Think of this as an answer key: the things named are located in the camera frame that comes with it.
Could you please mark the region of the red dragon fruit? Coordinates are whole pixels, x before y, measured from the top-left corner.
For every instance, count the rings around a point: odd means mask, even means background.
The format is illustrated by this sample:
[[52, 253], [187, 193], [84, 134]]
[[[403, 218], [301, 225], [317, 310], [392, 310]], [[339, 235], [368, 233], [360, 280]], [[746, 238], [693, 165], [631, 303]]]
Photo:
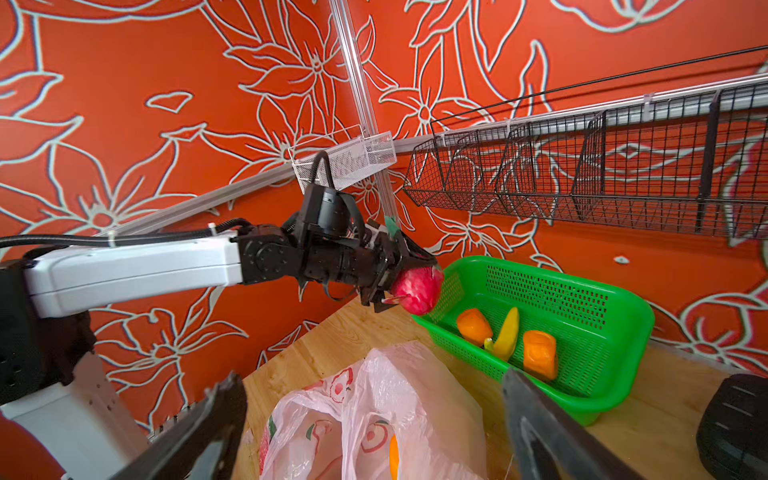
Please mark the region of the red dragon fruit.
[[394, 282], [392, 296], [386, 302], [401, 305], [412, 315], [426, 315], [437, 305], [443, 281], [443, 271], [436, 266], [404, 271]]

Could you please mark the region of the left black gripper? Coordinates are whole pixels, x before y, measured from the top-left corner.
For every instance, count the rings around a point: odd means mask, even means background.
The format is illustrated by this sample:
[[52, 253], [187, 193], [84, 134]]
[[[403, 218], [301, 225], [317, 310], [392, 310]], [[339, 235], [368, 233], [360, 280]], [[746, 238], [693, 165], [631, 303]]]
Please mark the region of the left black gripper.
[[408, 260], [437, 264], [436, 257], [398, 230], [391, 234], [368, 227], [362, 239], [331, 236], [310, 228], [299, 237], [302, 252], [299, 284], [349, 285], [365, 307], [382, 313], [398, 306], [394, 296], [397, 279], [408, 268]]

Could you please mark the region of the pink plastic bag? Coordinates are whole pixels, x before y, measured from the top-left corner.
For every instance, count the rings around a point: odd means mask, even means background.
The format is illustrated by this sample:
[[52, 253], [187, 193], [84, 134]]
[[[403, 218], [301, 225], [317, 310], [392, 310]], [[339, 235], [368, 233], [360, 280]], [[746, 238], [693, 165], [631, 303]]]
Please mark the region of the pink plastic bag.
[[418, 341], [373, 349], [273, 409], [262, 436], [263, 479], [484, 479], [480, 405]]

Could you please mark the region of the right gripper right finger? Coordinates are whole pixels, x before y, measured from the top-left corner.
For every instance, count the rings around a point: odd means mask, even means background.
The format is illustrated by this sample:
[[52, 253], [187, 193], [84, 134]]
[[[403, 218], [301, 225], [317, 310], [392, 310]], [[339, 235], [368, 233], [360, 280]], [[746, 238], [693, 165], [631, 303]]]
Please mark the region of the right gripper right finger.
[[639, 479], [641, 476], [543, 393], [510, 369], [502, 381], [505, 422], [523, 479]]

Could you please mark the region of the orange fruit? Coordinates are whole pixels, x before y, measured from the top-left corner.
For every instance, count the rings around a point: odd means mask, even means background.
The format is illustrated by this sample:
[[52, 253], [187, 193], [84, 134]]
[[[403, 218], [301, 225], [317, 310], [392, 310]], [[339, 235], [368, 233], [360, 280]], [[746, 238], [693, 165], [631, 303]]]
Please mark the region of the orange fruit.
[[558, 376], [556, 339], [542, 331], [530, 330], [523, 335], [524, 370], [542, 381], [553, 381]]
[[392, 438], [390, 441], [389, 462], [390, 462], [391, 478], [392, 480], [397, 480], [398, 474], [399, 474], [400, 458], [399, 458], [399, 448], [398, 448], [396, 435], [392, 435]]
[[484, 347], [485, 341], [493, 337], [493, 330], [483, 313], [472, 308], [465, 310], [456, 319], [457, 328], [461, 336], [468, 342]]

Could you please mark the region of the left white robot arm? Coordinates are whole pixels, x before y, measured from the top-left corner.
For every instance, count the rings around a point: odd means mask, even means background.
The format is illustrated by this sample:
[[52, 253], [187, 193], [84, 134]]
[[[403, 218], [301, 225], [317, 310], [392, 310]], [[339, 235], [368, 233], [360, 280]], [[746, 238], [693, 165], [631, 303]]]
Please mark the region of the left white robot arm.
[[236, 374], [156, 442], [109, 386], [94, 345], [98, 306], [203, 287], [295, 279], [352, 286], [376, 312], [435, 257], [397, 228], [365, 221], [332, 180], [310, 178], [281, 226], [233, 219], [186, 232], [86, 237], [18, 235], [23, 257], [1, 266], [1, 411], [73, 479], [227, 479], [247, 412]]

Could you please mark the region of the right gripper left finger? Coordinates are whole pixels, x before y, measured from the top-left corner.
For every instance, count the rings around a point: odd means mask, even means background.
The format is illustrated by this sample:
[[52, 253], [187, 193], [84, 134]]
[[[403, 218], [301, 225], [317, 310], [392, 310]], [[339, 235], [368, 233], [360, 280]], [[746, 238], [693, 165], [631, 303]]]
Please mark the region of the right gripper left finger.
[[230, 479], [247, 415], [243, 379], [231, 373], [115, 479]]

